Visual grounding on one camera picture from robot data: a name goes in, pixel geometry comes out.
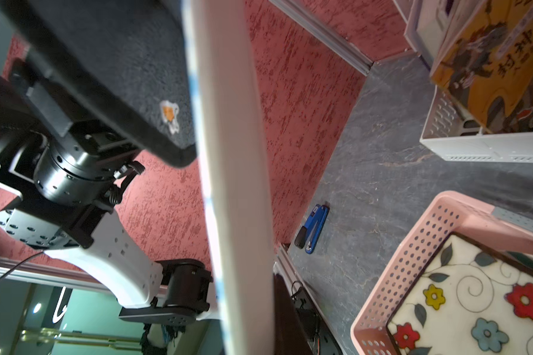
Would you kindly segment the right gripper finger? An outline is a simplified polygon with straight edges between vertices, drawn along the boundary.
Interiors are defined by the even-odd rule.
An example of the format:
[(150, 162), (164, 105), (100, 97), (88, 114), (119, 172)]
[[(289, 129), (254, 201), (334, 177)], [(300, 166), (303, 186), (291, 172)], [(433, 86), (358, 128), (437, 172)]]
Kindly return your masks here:
[(306, 339), (292, 298), (284, 278), (274, 275), (275, 295), (275, 350), (276, 355), (311, 355), (312, 350)]

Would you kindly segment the square floral plate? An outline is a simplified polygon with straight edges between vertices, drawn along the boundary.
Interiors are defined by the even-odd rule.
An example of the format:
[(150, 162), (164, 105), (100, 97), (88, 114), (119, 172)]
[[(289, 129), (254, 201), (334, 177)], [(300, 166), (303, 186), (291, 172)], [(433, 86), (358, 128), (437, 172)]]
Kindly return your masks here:
[(533, 354), (533, 270), (452, 234), (386, 327), (394, 354)]

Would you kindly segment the colourful squiggle round plate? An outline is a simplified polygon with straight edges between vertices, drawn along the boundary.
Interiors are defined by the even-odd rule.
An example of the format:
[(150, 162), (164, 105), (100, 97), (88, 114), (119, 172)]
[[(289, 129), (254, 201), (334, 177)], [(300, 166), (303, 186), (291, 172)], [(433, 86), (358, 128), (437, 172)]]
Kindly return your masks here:
[(184, 1), (187, 70), (225, 351), (273, 354), (273, 227), (264, 123), (242, 1)]

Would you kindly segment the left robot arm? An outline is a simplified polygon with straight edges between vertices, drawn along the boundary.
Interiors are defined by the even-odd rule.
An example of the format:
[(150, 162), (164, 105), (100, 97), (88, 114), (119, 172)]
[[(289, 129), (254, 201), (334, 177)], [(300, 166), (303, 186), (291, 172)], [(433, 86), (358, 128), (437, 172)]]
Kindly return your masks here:
[(171, 327), (217, 320), (213, 277), (194, 259), (155, 261), (115, 207), (144, 172), (139, 148), (55, 81), (17, 61), (0, 76), (0, 211), (13, 239), (72, 264), (107, 288), (120, 318)]

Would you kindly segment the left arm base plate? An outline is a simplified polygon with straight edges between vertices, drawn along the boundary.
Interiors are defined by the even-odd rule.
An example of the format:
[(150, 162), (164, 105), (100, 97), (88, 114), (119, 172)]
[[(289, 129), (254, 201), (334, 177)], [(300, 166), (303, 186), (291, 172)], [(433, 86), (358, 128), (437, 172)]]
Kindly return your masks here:
[(301, 281), (292, 283), (291, 298), (312, 353), (342, 355), (338, 341)]

